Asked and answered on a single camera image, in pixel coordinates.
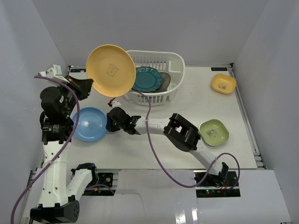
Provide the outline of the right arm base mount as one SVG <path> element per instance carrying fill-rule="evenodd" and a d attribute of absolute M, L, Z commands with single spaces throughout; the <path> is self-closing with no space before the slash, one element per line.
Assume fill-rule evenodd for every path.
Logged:
<path fill-rule="evenodd" d="M 205 180 L 196 187 L 197 198 L 227 198 L 227 197 L 240 197 L 239 184 L 229 190 L 237 179 L 237 173 L 235 171 L 229 171 L 224 183 L 213 182 L 210 176 L 207 176 Z"/>

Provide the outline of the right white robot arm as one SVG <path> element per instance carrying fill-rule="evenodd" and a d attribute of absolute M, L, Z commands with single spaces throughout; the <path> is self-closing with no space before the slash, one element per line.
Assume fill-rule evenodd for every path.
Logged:
<path fill-rule="evenodd" d="M 130 135 L 162 135 L 177 149 L 193 155 L 207 170 L 207 175 L 216 186 L 228 180 L 228 165 L 218 161 L 216 156 L 201 141 L 198 128 L 178 113 L 170 118 L 148 119 L 142 116 L 129 116 L 119 107 L 107 113 L 106 129 L 109 132 L 123 130 Z"/>

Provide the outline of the round light blue plate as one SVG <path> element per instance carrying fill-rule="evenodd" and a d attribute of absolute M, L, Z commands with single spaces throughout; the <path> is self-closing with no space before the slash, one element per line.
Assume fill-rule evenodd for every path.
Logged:
<path fill-rule="evenodd" d="M 107 116 L 99 109 L 93 107 L 82 108 L 79 111 L 79 121 L 74 136 L 84 142 L 95 142 L 104 137 Z"/>

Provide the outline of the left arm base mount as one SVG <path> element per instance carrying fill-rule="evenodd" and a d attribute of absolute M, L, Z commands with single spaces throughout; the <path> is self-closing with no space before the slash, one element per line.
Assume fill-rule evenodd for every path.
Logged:
<path fill-rule="evenodd" d="M 97 184 L 103 184 L 112 189 L 110 191 L 106 187 L 97 186 L 93 189 L 84 192 L 84 196 L 113 196 L 115 194 L 114 178 L 116 177 L 114 173 L 98 173 L 99 181 Z"/>

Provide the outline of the teal scalloped plate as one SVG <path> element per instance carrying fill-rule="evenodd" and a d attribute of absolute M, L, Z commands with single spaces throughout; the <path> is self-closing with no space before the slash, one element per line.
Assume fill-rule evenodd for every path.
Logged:
<path fill-rule="evenodd" d="M 137 67 L 135 71 L 136 78 L 132 87 L 133 90 L 139 92 L 153 92 L 157 90 L 163 82 L 161 73 L 155 68 L 141 66 Z"/>

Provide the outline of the grey deer pattern plate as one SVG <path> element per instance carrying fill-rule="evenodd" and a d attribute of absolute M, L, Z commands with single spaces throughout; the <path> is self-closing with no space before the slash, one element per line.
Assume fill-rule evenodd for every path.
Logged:
<path fill-rule="evenodd" d="M 162 76 L 162 84 L 161 84 L 159 90 L 160 90 L 160 92 L 164 92 L 164 91 L 167 91 L 167 88 L 171 82 L 171 76 L 166 72 L 161 72 L 160 74 Z"/>

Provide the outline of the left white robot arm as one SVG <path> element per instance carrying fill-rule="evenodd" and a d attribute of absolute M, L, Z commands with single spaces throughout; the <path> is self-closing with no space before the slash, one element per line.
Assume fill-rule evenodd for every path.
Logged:
<path fill-rule="evenodd" d="M 38 205 L 30 210 L 30 218 L 42 224 L 75 223 L 78 220 L 79 200 L 85 189 L 98 183 L 94 163 L 79 164 L 72 169 L 73 178 L 66 183 L 68 152 L 79 120 L 70 114 L 79 108 L 79 101 L 90 94 L 93 80 L 57 81 L 37 75 L 36 78 L 56 83 L 40 94 L 43 112 L 40 116 L 44 168 L 36 176 L 43 177 Z"/>

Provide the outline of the round yellow plate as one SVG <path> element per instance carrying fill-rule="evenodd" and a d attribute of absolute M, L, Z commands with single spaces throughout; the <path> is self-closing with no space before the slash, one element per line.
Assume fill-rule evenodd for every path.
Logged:
<path fill-rule="evenodd" d="M 135 64 L 127 51 L 106 44 L 95 48 L 86 61 L 86 75 L 93 88 L 106 97 L 125 95 L 135 83 Z"/>

